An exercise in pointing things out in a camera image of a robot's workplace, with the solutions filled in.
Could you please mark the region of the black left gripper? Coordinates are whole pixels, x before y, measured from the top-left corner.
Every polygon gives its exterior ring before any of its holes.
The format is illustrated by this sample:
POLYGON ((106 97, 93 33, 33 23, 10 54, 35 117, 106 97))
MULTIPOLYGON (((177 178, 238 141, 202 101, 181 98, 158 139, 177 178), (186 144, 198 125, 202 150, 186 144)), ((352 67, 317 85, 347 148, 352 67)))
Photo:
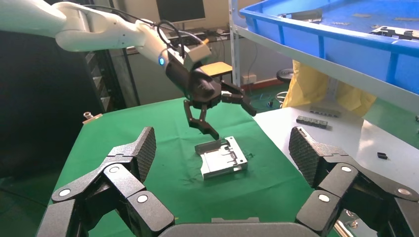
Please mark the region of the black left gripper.
POLYGON ((184 110, 188 125, 210 135, 214 140, 219 139, 219 133, 206 121, 207 110, 215 107, 221 101, 230 104, 240 104, 252 117, 257 113, 251 105, 251 99, 245 91, 232 83, 215 81, 201 69, 190 72, 184 92, 188 100, 184 100, 184 110), (200 109, 200 117, 193 118, 190 107, 200 109))

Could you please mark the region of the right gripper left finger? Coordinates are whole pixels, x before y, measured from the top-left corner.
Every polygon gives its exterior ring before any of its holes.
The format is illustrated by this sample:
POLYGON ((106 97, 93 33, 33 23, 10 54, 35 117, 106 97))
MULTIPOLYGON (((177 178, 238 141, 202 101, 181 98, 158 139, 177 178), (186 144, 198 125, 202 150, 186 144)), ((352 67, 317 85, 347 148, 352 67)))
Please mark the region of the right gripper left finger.
POLYGON ((144 184, 155 153, 149 126, 135 141, 114 147, 96 169, 52 194, 37 236, 86 237, 111 211, 135 236, 159 236, 174 224, 174 215, 144 184))

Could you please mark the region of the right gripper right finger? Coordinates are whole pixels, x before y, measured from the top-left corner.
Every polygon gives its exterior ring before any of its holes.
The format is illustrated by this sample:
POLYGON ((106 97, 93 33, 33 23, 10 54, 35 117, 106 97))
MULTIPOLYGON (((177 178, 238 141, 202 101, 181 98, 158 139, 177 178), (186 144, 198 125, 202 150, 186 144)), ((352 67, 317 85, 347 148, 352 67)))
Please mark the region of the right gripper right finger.
POLYGON ((313 188, 296 216, 325 237, 344 210, 355 213, 379 237, 419 234, 419 195, 362 167, 342 148, 315 141, 301 126, 291 129, 289 152, 313 188))

